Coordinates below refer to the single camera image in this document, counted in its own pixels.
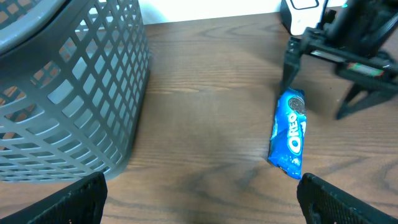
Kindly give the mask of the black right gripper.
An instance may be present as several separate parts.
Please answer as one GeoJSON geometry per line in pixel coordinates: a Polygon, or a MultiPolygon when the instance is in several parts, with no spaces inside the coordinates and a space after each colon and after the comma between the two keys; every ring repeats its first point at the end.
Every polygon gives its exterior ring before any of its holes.
{"type": "Polygon", "coordinates": [[[287,42],[280,94],[297,76],[302,54],[317,51],[337,57],[336,74],[356,83],[343,99],[336,119],[393,99],[397,95],[397,63],[381,47],[396,29],[397,9],[327,11],[315,29],[306,29],[302,40],[291,37],[287,42]],[[366,95],[353,103],[361,92],[366,95]]]}

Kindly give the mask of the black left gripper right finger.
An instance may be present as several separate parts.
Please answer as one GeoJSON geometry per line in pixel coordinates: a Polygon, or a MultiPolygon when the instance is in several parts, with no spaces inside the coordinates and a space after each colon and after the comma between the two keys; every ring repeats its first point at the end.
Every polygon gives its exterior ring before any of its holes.
{"type": "Polygon", "coordinates": [[[396,218],[311,173],[300,180],[297,200],[308,224],[397,224],[396,218]]]}

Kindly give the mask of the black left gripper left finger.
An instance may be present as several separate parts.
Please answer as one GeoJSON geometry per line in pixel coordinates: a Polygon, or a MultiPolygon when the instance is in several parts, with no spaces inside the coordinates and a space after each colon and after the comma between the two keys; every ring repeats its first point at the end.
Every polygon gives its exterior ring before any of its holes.
{"type": "Polygon", "coordinates": [[[94,172],[54,194],[1,219],[1,224],[101,223],[108,189],[94,172]]]}

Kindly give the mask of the blue Oreo cookie pack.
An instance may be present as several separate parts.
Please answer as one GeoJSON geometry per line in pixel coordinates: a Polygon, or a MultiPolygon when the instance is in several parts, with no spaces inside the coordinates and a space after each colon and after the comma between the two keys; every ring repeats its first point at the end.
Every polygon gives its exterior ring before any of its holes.
{"type": "Polygon", "coordinates": [[[307,127],[304,92],[289,88],[277,100],[268,161],[288,176],[302,177],[302,154],[307,127]]]}

